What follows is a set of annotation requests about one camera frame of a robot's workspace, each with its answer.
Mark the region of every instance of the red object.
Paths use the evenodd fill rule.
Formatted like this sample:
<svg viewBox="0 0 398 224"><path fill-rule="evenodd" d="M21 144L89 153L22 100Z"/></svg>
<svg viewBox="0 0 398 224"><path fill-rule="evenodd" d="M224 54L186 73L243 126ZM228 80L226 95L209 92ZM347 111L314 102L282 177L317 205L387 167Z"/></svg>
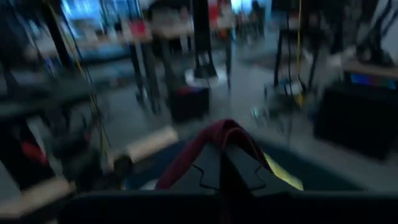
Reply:
<svg viewBox="0 0 398 224"><path fill-rule="evenodd" d="M218 19L218 15L220 14L220 10L217 5L210 6L209 5L209 20L216 21Z"/></svg>
<svg viewBox="0 0 398 224"><path fill-rule="evenodd" d="M39 146L31 142L22 143L22 152L29 158L39 161L41 164L46 164L48 162L45 154L42 152Z"/></svg>
<svg viewBox="0 0 398 224"><path fill-rule="evenodd" d="M130 31L132 35L146 34L146 27L144 21L134 21L130 23Z"/></svg>
<svg viewBox="0 0 398 224"><path fill-rule="evenodd" d="M225 150L231 144L237 145L271 172L262 150L245 130L234 120L221 120L202 130L185 146L162 174L156 189L169 189L173 186L189 170L192 162L208 143L215 144L220 150Z"/></svg>
<svg viewBox="0 0 398 224"><path fill-rule="evenodd" d="M191 92L192 92L192 87L186 86L186 87L180 88L177 91L177 94L178 95L186 95L186 94L191 93Z"/></svg>

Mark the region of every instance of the gray floor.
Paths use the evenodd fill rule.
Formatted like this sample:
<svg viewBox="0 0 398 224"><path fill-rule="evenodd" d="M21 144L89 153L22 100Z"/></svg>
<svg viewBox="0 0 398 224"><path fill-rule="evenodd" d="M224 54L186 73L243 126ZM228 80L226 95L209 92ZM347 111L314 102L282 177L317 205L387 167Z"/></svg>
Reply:
<svg viewBox="0 0 398 224"><path fill-rule="evenodd" d="M265 42L256 43L253 46L236 47L233 57L232 91L228 94L226 85L211 90L211 113L204 120L191 121L184 125L175 126L181 138L191 136L198 130L218 119L233 118L256 136L261 136L280 144L290 146L290 150L302 157L312 159L354 182L362 184L371 190L396 191L398 190L398 159L392 156L388 161L379 162L368 159L362 155L347 151L340 147L317 141L312 137L312 123L305 113L296 113L292 117L292 134L289 137L286 130L290 117L282 118L281 124L256 121L251 116L253 108L266 108L269 103L264 97L264 87L273 83L273 71L263 68L249 67L240 62L244 57L250 57L264 51L275 52L276 36L269 34ZM330 80L337 78L340 71L327 68L324 61L326 55L322 55L317 68L315 83L324 86ZM118 62L112 65L104 65L91 68L91 75L98 78L112 75L120 71L132 71L129 61ZM302 78L307 80L308 63L302 66ZM161 127L173 125L169 112L162 104L162 114L153 115L149 110L139 107L135 98L135 87L114 91L103 96L109 101L109 118L105 121L105 128L112 144L112 150L121 151L123 147L149 134ZM78 111L86 112L85 106ZM0 200L19 195L15 183L11 180L6 170L0 168Z"/></svg>

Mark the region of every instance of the wire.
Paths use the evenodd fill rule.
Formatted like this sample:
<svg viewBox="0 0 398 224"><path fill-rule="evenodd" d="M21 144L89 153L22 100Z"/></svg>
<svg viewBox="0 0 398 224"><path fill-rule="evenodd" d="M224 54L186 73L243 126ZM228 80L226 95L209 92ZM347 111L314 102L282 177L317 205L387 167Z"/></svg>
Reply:
<svg viewBox="0 0 398 224"><path fill-rule="evenodd" d="M287 31L288 31L287 49L289 51L289 56L288 56L288 59L287 59L287 66L288 66L288 70L289 70L290 98L291 98L292 102L294 102L294 96L293 96L293 90L292 90L292 75L291 75L291 71L290 71L290 59L292 57L292 53L291 53L291 49L290 49L289 13L287 13L286 23L287 23ZM291 140L291 136L292 136L292 126L293 126L293 112L291 112L291 114L290 114L289 126L288 126L288 129L287 129L287 144L288 144L288 147L290 147L290 140Z"/></svg>
<svg viewBox="0 0 398 224"><path fill-rule="evenodd" d="M60 29L60 33L61 33L62 37L65 39L65 41L66 41L66 43L68 45L68 48L69 48L70 52L72 53L72 56L73 56L73 58L75 60L75 63L77 65L78 69L79 69L80 75L83 75L85 72L84 72L84 70L83 70L83 68L82 68L82 66L80 64L80 60L76 56L75 51L73 50L72 45L71 45L70 41L68 40L68 38L66 37L66 34L64 33L63 29L60 27L60 25L59 25L60 23L59 23L59 21L57 19L57 14L55 13L54 8L46 0L43 0L43 1L48 4L48 7L49 7L54 19L55 19L55 22L57 23L57 26ZM90 95L90 101L91 101L90 102L91 111L94 112L97 115L100 115L100 110L98 108L98 105L96 104L96 100L94 99L93 95ZM105 146L104 146L105 138L103 137L103 125L99 122L99 124L97 123L96 127L97 127L98 132L99 132L99 140L100 140L101 152L104 153L105 156L106 156L107 155L107 151L106 151Z"/></svg>
<svg viewBox="0 0 398 224"><path fill-rule="evenodd" d="M298 28L297 28L297 78L300 81L301 70L301 16L302 16L302 0L298 4Z"/></svg>
<svg viewBox="0 0 398 224"><path fill-rule="evenodd" d="M70 27L70 24L69 24L69 22L67 20L67 17L64 14L62 14L62 19L65 21L65 23L67 25L67 28L68 28L68 31L69 31L69 33L70 33L70 35L72 37L73 44L75 45L75 49L76 49L76 52L78 54L79 60L82 61L83 60L83 56L82 56L82 54L80 52L79 46L77 45L76 38L73 35L72 28ZM91 78L91 75L90 75L90 72L89 72L88 68L84 67L84 69L85 69L86 78L90 81L90 83L93 83L93 79Z"/></svg>
<svg viewBox="0 0 398 224"><path fill-rule="evenodd" d="M290 69L290 63L291 63L291 56L292 52L290 49L290 26L289 26L289 13L287 13L286 17L286 26L287 26L287 49L289 51L289 56L287 59L287 69L288 69L288 74L289 74L289 87L290 87L290 95L293 96L293 90L292 90L292 75L291 75L291 69Z"/></svg>

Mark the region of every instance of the desk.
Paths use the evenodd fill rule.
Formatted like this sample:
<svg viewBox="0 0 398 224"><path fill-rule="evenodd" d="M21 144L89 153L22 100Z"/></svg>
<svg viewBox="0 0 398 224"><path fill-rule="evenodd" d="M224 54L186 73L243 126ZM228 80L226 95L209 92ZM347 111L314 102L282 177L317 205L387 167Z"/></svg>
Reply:
<svg viewBox="0 0 398 224"><path fill-rule="evenodd" d="M142 49L142 58L144 60L144 68L146 77L149 84L149 96L152 110L155 108L155 103L153 101L153 96L155 95L153 92L157 89L157 79L155 74L154 67L154 58L152 56L152 49L150 43L152 42L152 35L147 26L147 32L144 35L132 35L130 29L123 29L122 34L116 34L114 38L108 36L98 37L97 39L77 39L76 43L79 47L79 50L85 49L99 49L105 46L112 45L127 45L129 47L131 53L131 60L134 67L134 77L137 82L137 86L139 89L139 96L142 97L144 84L142 81L141 71L139 69L139 61L137 57L137 51L135 44L141 44ZM75 45L72 40L70 43L75 49ZM40 39L37 41L37 46L43 57L56 57L58 56L57 49L55 48L55 44L50 37L46 37L44 39ZM37 49L31 45L25 50L25 56L30 60L37 60Z"/></svg>
<svg viewBox="0 0 398 224"><path fill-rule="evenodd" d="M4 101L0 103L0 122L11 123L15 120L39 114L51 108L75 105L87 100L90 94L98 91L83 78L65 80L61 83L45 84L49 86L49 97L32 101Z"/></svg>
<svg viewBox="0 0 398 224"><path fill-rule="evenodd" d="M343 71L398 80L398 67L386 68L370 64L366 65L357 60L345 63L343 65Z"/></svg>
<svg viewBox="0 0 398 224"><path fill-rule="evenodd" d="M210 24L210 29L212 31L218 30L228 30L229 38L227 39L226 46L226 73L228 79L228 88L231 87L230 76L231 76L231 63L232 63L232 40L231 40L231 29L233 29L235 25L235 21L233 18L229 19L226 17L218 18L216 23ZM193 21L181 21L178 23L174 23L170 26L152 26L152 33L159 38L162 44L162 53L163 53L163 64L165 68L166 74L166 84L170 86L170 79L175 78L174 71L172 69L171 64L171 53L168 44L168 40L178 38L182 35L190 35L194 34Z"/></svg>
<svg viewBox="0 0 398 224"><path fill-rule="evenodd" d="M127 154L131 160L136 163L160 150L167 148L169 145L178 141L178 135L171 127L166 127L147 137L133 142L127 146ZM114 158L118 155L110 156L109 163L112 165ZM61 177L55 177L47 180L22 193L20 197L6 200L0 204L0 219L3 218L21 218L25 216L27 220L38 220L44 217L31 215L37 213L43 207L53 205L59 208L57 202L62 199L68 199L75 193L76 187L73 183L67 182ZM52 209L52 213L48 213L46 218L54 218L57 215L57 209Z"/></svg>

